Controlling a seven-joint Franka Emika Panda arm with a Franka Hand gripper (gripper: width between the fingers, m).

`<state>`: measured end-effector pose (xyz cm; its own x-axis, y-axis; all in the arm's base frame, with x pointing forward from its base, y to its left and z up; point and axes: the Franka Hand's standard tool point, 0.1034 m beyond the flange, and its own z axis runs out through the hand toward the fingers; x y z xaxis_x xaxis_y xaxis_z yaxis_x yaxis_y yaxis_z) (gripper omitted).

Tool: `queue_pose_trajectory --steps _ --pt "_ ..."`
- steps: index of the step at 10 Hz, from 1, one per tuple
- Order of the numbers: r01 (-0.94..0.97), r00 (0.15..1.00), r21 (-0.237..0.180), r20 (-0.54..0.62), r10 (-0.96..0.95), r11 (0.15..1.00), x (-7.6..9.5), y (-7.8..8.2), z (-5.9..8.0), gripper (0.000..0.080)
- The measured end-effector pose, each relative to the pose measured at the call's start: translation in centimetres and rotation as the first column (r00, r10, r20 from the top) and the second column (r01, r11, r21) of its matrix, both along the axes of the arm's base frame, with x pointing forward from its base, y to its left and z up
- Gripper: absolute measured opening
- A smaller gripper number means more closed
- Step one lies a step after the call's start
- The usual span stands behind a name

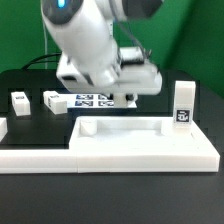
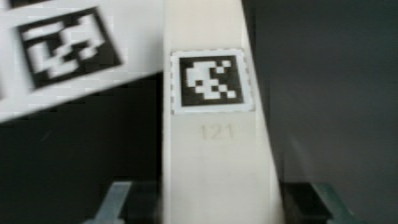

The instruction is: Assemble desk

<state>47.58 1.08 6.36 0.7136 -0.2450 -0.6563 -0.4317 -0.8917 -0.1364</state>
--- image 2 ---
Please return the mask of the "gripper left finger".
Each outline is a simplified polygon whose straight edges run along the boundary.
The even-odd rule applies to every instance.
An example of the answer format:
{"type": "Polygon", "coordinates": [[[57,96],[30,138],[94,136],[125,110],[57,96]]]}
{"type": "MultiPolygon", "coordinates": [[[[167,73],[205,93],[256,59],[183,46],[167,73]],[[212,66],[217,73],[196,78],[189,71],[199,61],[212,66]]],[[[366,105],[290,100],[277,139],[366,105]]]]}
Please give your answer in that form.
{"type": "Polygon", "coordinates": [[[96,215],[82,224],[157,224],[158,183],[118,181],[110,184],[96,215]]]}

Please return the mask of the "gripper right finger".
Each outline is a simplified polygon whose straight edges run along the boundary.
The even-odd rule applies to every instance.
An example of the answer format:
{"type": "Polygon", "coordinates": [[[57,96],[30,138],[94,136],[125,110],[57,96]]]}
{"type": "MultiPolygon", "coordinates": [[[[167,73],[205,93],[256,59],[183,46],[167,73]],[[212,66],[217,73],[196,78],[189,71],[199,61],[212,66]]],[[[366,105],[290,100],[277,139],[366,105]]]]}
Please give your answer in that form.
{"type": "Polygon", "coordinates": [[[281,190],[286,224],[368,224],[327,183],[283,182],[281,190]]]}

